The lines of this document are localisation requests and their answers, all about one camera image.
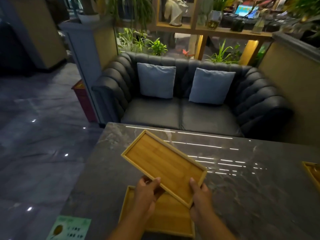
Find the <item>laptop screen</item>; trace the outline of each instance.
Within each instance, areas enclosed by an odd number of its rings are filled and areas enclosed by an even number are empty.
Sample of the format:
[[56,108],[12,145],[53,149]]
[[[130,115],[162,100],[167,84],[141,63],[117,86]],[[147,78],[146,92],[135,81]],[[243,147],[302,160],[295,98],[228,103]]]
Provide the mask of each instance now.
[[[235,14],[238,14],[239,16],[244,17],[250,12],[251,9],[252,9],[252,6],[239,5]],[[259,7],[254,7],[252,13],[250,13],[247,17],[249,19],[254,18],[254,15],[258,9]]]

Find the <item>white sculpture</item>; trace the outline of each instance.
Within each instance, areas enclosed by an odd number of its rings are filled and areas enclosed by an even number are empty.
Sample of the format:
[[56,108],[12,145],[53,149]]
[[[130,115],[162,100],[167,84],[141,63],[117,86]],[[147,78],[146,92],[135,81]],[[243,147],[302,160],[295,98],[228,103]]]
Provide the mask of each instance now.
[[170,25],[180,27],[183,13],[188,12],[188,6],[182,0],[167,0],[165,3],[164,18],[167,20],[171,16]]

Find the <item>marble table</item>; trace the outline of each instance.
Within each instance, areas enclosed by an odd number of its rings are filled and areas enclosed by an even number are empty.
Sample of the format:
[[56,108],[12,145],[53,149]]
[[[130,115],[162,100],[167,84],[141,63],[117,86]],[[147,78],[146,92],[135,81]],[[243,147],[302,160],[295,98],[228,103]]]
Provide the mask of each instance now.
[[[146,128],[108,123],[61,214],[92,219],[86,239],[116,227],[128,185],[142,173],[121,157]],[[318,149],[287,143],[160,129],[150,132],[208,168],[215,212],[239,239],[319,239],[320,193],[301,161]],[[143,239],[179,239],[145,233]]]

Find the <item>forearm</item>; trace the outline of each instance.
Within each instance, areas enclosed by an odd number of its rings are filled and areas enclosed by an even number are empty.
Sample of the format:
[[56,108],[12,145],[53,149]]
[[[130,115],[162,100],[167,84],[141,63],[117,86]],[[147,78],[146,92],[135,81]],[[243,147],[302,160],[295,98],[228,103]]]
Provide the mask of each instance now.
[[107,240],[140,240],[147,220],[142,214],[131,210],[118,224]]
[[197,224],[203,240],[235,240],[235,236],[212,211]]

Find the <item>wooden tray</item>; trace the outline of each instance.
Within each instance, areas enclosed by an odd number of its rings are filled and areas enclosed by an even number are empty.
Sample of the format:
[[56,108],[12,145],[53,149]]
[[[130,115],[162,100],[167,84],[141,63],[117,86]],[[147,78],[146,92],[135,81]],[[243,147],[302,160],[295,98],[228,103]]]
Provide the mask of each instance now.
[[205,166],[147,130],[121,155],[152,180],[161,177],[160,186],[188,208],[192,205],[190,178],[200,186],[207,174]]
[[[132,208],[134,189],[134,186],[127,188],[119,222]],[[166,192],[157,200],[154,214],[146,224],[146,231],[195,238],[195,226],[189,209]]]
[[306,169],[307,174],[320,192],[320,164],[303,161],[302,165]]

